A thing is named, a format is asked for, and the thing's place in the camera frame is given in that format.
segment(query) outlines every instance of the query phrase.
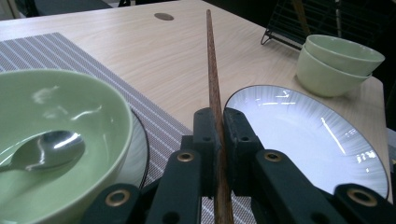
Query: wooden table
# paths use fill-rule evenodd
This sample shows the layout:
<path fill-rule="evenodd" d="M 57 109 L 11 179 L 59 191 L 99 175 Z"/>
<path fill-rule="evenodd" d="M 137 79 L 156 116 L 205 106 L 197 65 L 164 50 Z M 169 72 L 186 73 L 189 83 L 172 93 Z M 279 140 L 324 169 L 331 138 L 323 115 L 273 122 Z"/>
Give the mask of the wooden table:
<path fill-rule="evenodd" d="M 312 95 L 295 77 L 299 51 L 275 41 L 262 46 L 263 27 L 208 3 L 186 0 L 0 21 L 0 40 L 59 32 L 192 129 L 193 113 L 209 106 L 207 9 L 212 11 L 223 106 L 235 91 L 250 85 L 303 92 L 354 125 L 373 145 L 389 175 L 383 87 L 378 79 L 370 77 L 342 97 Z M 158 12 L 175 19 L 161 21 L 154 17 Z"/>

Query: gray placemat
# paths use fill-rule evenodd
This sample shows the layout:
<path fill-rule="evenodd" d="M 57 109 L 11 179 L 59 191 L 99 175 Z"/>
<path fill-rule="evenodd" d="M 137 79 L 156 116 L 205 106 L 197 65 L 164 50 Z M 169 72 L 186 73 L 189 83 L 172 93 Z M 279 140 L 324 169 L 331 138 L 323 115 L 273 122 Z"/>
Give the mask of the gray placemat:
<path fill-rule="evenodd" d="M 152 103 L 92 56 L 58 33 L 0 42 L 0 72 L 53 68 L 89 74 L 117 89 L 141 120 L 148 136 L 149 166 L 145 185 L 161 177 L 167 159 L 179 150 L 182 135 L 192 131 Z M 233 197 L 235 223 L 254 223 L 249 198 Z M 213 223 L 212 201 L 203 198 L 202 223 Z"/>

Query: black wire rack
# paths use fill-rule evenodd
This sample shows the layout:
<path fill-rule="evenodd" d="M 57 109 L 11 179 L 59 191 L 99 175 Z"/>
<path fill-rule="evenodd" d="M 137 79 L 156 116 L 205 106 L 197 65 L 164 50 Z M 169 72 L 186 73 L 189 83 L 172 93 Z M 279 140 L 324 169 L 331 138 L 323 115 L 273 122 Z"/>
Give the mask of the black wire rack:
<path fill-rule="evenodd" d="M 395 18 L 391 0 L 278 0 L 262 44 L 300 49 L 308 35 L 332 35 L 371 47 Z"/>

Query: large green bowl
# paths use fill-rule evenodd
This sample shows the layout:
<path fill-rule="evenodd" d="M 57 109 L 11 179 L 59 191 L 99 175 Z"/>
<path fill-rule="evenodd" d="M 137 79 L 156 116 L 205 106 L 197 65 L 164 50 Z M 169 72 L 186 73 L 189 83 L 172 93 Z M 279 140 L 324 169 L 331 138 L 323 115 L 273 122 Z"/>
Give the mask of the large green bowl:
<path fill-rule="evenodd" d="M 124 98 L 97 78 L 62 70 L 0 74 L 0 163 L 51 130 L 80 133 L 86 150 L 72 167 L 0 173 L 0 223 L 71 223 L 111 181 L 132 139 Z"/>

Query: metal spoon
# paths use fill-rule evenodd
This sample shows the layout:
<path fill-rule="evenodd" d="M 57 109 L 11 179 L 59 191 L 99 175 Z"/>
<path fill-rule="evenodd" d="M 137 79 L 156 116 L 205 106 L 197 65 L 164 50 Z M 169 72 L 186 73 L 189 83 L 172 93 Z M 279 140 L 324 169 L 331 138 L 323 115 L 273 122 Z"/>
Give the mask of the metal spoon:
<path fill-rule="evenodd" d="M 42 133 L 27 141 L 12 156 L 8 170 L 38 171 L 57 168 L 81 158 L 85 150 L 80 134 L 68 131 Z"/>

